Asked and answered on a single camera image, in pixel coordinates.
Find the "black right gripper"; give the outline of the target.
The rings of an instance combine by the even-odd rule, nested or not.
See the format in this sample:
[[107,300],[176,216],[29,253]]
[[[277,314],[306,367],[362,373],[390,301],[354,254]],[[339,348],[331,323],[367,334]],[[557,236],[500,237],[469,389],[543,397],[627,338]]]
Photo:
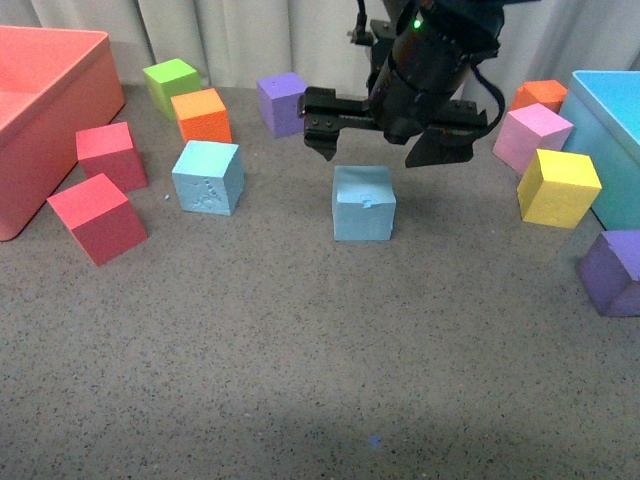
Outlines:
[[407,168],[470,161],[473,143],[497,123],[474,103],[452,97],[469,74],[500,97],[478,70],[498,55],[499,2],[387,1],[384,7],[390,19],[371,21],[360,4],[352,33],[353,43],[371,49],[367,98],[307,88],[298,101],[304,144],[330,162],[342,129],[377,130],[392,144],[418,139]]

